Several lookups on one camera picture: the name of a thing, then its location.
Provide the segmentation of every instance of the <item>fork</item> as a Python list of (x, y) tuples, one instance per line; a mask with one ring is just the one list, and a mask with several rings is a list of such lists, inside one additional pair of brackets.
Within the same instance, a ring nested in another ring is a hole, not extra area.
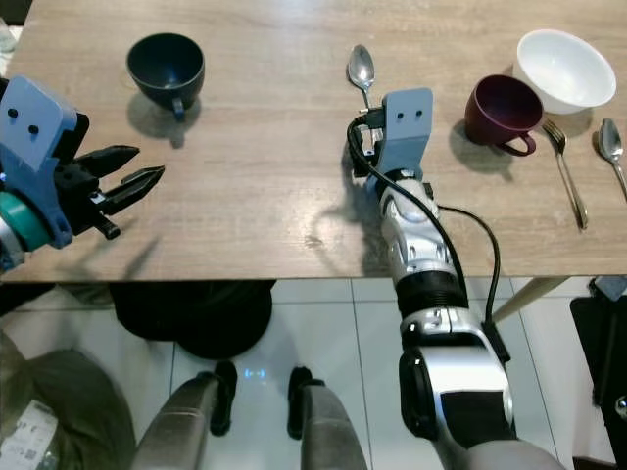
[(559, 129), (559, 127), (557, 127), (555, 123), (549, 119), (545, 120), (544, 124), (542, 124), (542, 128), (547, 131), (549, 136), (557, 145), (557, 161), (559, 171), (561, 172), (562, 176), (565, 175), (564, 181), (566, 181), (568, 189), (572, 194), (575, 209), (577, 210), (577, 223), (582, 230), (585, 230), (588, 227), (588, 210), (586, 209), (584, 202), (579, 196), (579, 192), (577, 191), (575, 182), (573, 181), (572, 176), (570, 175), (570, 171), (568, 170), (566, 159), (564, 158), (564, 149), (566, 148), (566, 136), (561, 131), (561, 129)]

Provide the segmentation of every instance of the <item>maroon cup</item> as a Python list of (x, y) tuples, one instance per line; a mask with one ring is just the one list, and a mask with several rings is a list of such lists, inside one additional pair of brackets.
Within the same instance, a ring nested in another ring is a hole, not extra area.
[[(536, 142), (529, 131), (542, 120), (542, 102), (525, 83), (507, 75), (482, 78), (472, 90), (465, 114), (465, 131), (470, 141), (496, 145), (509, 154), (533, 154)], [(520, 137), (527, 145), (521, 152), (506, 142)]]

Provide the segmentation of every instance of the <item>black cable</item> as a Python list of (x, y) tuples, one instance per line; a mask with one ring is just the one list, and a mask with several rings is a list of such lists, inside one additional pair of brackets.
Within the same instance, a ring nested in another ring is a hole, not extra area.
[(354, 159), (358, 159), (359, 163), (363, 165), (363, 167), (372, 176), (377, 178), (380, 182), (385, 184), (387, 187), (394, 189), (398, 193), (408, 198), (414, 204), (416, 204), (425, 213), (425, 215), (431, 221), (431, 223), (433, 223), (435, 228), (438, 230), (438, 233), (442, 237), (442, 240), (444, 241), (445, 245), (449, 249), (449, 253), (451, 254), (451, 260), (453, 262), (453, 267), (455, 268), (456, 274), (458, 276), (458, 282), (461, 286), (461, 290), (463, 291), (463, 294), (464, 294), (464, 297), (466, 298), (466, 303), (467, 303), (468, 294), (466, 291), (466, 283), (465, 283), (465, 278), (463, 276), (463, 270), (461, 269), (461, 263), (459, 262), (458, 252), (456, 252), (455, 247), (453, 246), (453, 242), (449, 238), (449, 235), (447, 234), (444, 227), (440, 224), (440, 221), (437, 219), (437, 217), (433, 214), (431, 209), (429, 209), (422, 201), (416, 198), (416, 196), (413, 195), (410, 191), (405, 189), (403, 186), (397, 184), (395, 181), (387, 177), (385, 174), (381, 173), (378, 169), (372, 166), (372, 164), (370, 164), (368, 160), (365, 159), (365, 157), (362, 154), (362, 150), (359, 148), (359, 143), (357, 142), (355, 133), (354, 133), (354, 129), (358, 125), (364, 124), (364, 123), (365, 123), (364, 117), (356, 117), (355, 119), (353, 119), (353, 121), (349, 124), (347, 128), (346, 137), (347, 137), (347, 141), (349, 144), (349, 151), (351, 152), (351, 155), (353, 156)]
[(478, 215), (465, 211), (464, 209), (451, 208), (449, 206), (438, 206), (442, 211), (457, 212), (472, 218), (486, 231), (490, 241), (492, 242), (492, 250), (494, 252), (494, 268), (492, 270), (492, 282), (490, 283), (490, 291), (488, 292), (488, 302), (486, 303), (486, 323), (492, 323), (492, 308), (494, 305), (494, 297), (497, 293), (497, 284), (499, 283), (499, 276), (501, 275), (501, 250), (499, 249), (499, 242), (494, 235), (490, 226), (481, 219)]

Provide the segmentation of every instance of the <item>wooden table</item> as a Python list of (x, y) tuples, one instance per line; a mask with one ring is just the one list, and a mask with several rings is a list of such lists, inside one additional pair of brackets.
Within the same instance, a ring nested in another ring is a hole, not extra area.
[[(626, 17), (624, 0), (36, 0), (10, 74), (46, 83), (89, 115), (82, 150), (137, 145), (142, 153), (127, 171), (167, 171), (144, 201), (116, 217), (118, 240), (92, 231), (62, 252), (37, 252), (6, 280), (386, 275), (376, 204), (342, 157), (346, 125), (362, 107), (345, 75), (357, 43), (377, 69), (373, 102), (392, 90), (433, 89), (425, 179), (439, 203), (490, 223), (504, 275), (555, 283), (624, 273), (627, 203), (591, 139), (605, 117), (627, 135)], [(474, 84), (509, 71), (518, 39), (543, 27), (590, 41), (618, 79), (608, 105), (555, 118), (588, 206), (585, 232), (543, 132), (534, 133), (538, 151), (528, 158), (463, 137)], [(207, 61), (200, 103), (182, 129), (138, 94), (125, 71), (132, 44), (166, 30), (196, 40)], [(443, 222), (465, 274), (489, 275), (492, 249), (481, 229), (448, 213)]]

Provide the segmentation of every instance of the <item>spoon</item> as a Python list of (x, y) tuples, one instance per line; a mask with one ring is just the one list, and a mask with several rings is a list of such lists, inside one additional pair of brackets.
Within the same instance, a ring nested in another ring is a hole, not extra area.
[(618, 160), (623, 155), (623, 145), (620, 142), (620, 135), (618, 135), (618, 129), (612, 119), (604, 119), (601, 124), (601, 130), (599, 131), (599, 150), (604, 159), (612, 164), (616, 176), (623, 187), (623, 193), (625, 199), (627, 199), (627, 182), (625, 181), (625, 175), (623, 174), (623, 168), (620, 167)]
[(365, 46), (358, 44), (353, 48), (353, 51), (351, 51), (348, 75), (353, 84), (362, 91), (365, 106), (370, 109), (368, 90), (374, 83), (374, 64)]

